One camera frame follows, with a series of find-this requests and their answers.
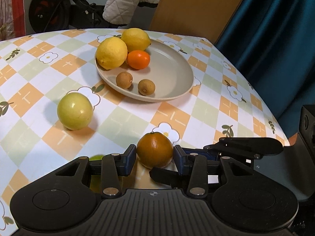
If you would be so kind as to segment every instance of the white flower print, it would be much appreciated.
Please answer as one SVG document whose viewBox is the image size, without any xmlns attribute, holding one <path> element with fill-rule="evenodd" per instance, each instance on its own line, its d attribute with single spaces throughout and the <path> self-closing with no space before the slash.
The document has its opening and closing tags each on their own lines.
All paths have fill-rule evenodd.
<svg viewBox="0 0 315 236">
<path fill-rule="evenodd" d="M 86 96 L 88 100 L 91 102 L 93 108 L 95 108 L 95 106 L 97 106 L 100 103 L 100 96 L 94 93 L 90 87 L 83 86 L 83 87 L 80 87 L 78 90 L 71 90 L 68 93 L 72 93 L 72 92 L 78 92 Z"/>
<path fill-rule="evenodd" d="M 152 131 L 162 133 L 172 142 L 172 144 L 179 140 L 178 132 L 172 129 L 171 125 L 166 122 L 160 123 L 159 126 L 154 128 Z"/>
<path fill-rule="evenodd" d="M 4 222 L 4 206 L 0 201 L 0 230 L 4 231 L 6 228 L 6 224 Z"/>
<path fill-rule="evenodd" d="M 243 95 L 237 90 L 237 88 L 234 86 L 227 86 L 227 90 L 230 92 L 232 98 L 235 98 L 238 101 L 243 101 Z"/>
<path fill-rule="evenodd" d="M 173 48 L 177 52 L 179 52 L 181 50 L 181 47 L 177 46 L 174 42 L 163 42 L 163 43 L 166 44 L 167 46 Z"/>
<path fill-rule="evenodd" d="M 202 50 L 201 45 L 199 45 L 198 43 L 193 43 L 193 46 L 194 46 L 195 48 L 197 48 L 197 49 Z"/>
<path fill-rule="evenodd" d="M 223 65 L 224 68 L 226 68 L 228 70 L 231 70 L 231 67 L 230 67 L 230 65 L 227 62 L 222 61 L 221 64 Z"/>
<path fill-rule="evenodd" d="M 57 57 L 58 57 L 58 54 L 52 53 L 52 52 L 47 52 L 39 58 L 39 61 L 43 62 L 44 64 L 49 64 L 50 62 L 52 62 Z"/>
<path fill-rule="evenodd" d="M 194 84 L 193 87 L 197 86 L 197 85 L 201 85 L 201 82 L 196 78 L 196 76 L 194 77 Z"/>
<path fill-rule="evenodd" d="M 104 41 L 105 39 L 111 38 L 111 37 L 114 37 L 114 36 L 113 36 L 113 35 L 110 35 L 110 34 L 101 35 L 101 36 L 98 36 L 98 37 L 97 37 L 97 41 L 98 41 L 99 43 L 101 43 L 101 42 Z"/>
</svg>

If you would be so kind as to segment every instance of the dark orange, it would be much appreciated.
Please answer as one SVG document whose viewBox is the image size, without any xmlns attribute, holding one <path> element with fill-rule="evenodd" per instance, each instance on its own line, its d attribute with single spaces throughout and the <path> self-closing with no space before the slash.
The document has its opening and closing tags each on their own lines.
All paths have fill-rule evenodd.
<svg viewBox="0 0 315 236">
<path fill-rule="evenodd" d="M 137 144 L 137 155 L 139 162 L 149 169 L 164 168 L 173 158 L 173 145 L 160 132 L 147 133 Z"/>
<path fill-rule="evenodd" d="M 126 62 L 133 69 L 144 69 L 150 63 L 150 55 L 144 51 L 132 51 L 128 53 Z"/>
</svg>

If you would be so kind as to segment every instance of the kiwi fruit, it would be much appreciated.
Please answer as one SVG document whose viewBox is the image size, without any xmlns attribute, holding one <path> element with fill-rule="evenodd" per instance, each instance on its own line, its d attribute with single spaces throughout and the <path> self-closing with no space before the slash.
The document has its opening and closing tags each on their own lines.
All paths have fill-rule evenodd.
<svg viewBox="0 0 315 236">
<path fill-rule="evenodd" d="M 132 75 L 128 72 L 121 72 L 116 76 L 116 84 L 122 89 L 128 89 L 132 84 Z"/>
<path fill-rule="evenodd" d="M 138 83 L 138 90 L 144 96 L 151 95 L 155 92 L 155 84 L 151 80 L 143 79 Z"/>
</svg>

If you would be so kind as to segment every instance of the scooter wheel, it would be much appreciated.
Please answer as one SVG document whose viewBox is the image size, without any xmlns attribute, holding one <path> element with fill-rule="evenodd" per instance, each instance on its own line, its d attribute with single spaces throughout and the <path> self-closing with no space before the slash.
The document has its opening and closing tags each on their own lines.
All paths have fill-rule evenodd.
<svg viewBox="0 0 315 236">
<path fill-rule="evenodd" d="M 28 16 L 31 27 L 35 33 L 41 33 L 45 29 L 52 12 L 58 5 L 57 0 L 32 0 Z M 65 30 L 69 26 L 70 0 L 62 0 L 56 12 L 50 20 L 45 32 Z"/>
</svg>

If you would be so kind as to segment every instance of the logo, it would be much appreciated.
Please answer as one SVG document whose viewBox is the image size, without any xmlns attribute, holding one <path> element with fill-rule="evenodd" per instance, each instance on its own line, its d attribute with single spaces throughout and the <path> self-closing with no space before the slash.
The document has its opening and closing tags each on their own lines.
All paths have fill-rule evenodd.
<svg viewBox="0 0 315 236">
<path fill-rule="evenodd" d="M 158 193 L 157 193 L 156 191 L 150 192 L 149 194 L 150 194 L 151 196 L 153 196 L 153 197 L 158 195 Z"/>
</svg>

